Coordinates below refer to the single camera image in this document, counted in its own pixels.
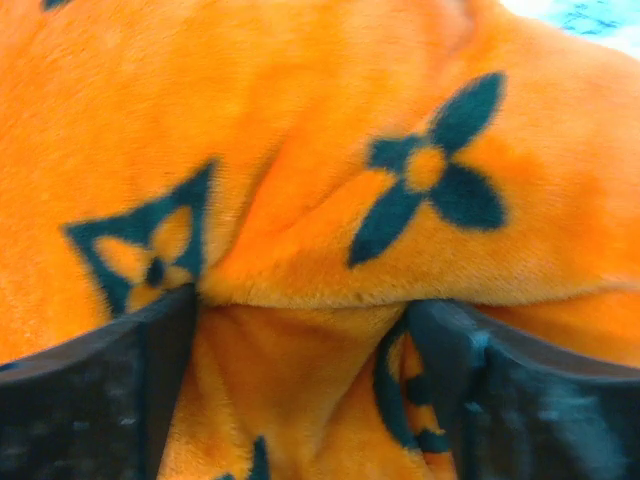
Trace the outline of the orange patterned pillowcase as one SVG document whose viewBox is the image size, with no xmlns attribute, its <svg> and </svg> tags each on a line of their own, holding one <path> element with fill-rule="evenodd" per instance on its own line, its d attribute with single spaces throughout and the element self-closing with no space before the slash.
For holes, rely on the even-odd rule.
<svg viewBox="0 0 640 480">
<path fill-rule="evenodd" d="M 498 1 L 5 1 L 1 358 L 194 283 L 165 479 L 449 479 L 412 300 L 639 363 L 639 63 Z"/>
</svg>

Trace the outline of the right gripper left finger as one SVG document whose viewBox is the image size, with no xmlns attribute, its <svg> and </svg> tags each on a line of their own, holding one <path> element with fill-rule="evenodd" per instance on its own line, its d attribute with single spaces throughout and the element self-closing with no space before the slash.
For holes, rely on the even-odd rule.
<svg viewBox="0 0 640 480">
<path fill-rule="evenodd" d="M 2 365 L 2 478 L 156 478 L 196 320 L 186 285 Z"/>
</svg>

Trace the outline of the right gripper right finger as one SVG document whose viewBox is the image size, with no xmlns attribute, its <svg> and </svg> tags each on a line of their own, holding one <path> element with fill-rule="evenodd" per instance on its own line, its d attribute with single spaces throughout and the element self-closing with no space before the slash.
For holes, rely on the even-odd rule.
<svg viewBox="0 0 640 480">
<path fill-rule="evenodd" d="M 461 479 L 639 477 L 639 372 L 456 302 L 407 310 Z"/>
</svg>

